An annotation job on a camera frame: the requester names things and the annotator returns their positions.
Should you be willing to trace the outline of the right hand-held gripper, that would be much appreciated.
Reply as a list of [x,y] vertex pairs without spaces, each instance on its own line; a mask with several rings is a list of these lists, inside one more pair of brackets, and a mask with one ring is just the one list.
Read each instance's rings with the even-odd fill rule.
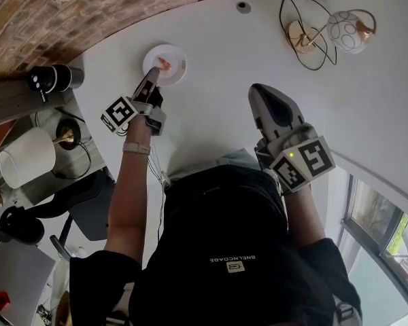
[[260,167],[276,175],[286,193],[299,191],[335,168],[324,137],[304,123],[299,106],[289,96],[271,86],[253,84],[248,100],[263,137],[254,149]]

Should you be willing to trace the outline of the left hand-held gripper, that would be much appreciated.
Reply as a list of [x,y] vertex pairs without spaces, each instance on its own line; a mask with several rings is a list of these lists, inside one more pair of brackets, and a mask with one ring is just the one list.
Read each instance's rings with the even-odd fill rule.
[[124,136],[126,125],[137,117],[144,116],[153,135],[163,131],[166,115],[161,109],[163,98],[157,86],[160,69],[152,67],[142,79],[132,97],[119,96],[101,114],[101,121],[108,130]]

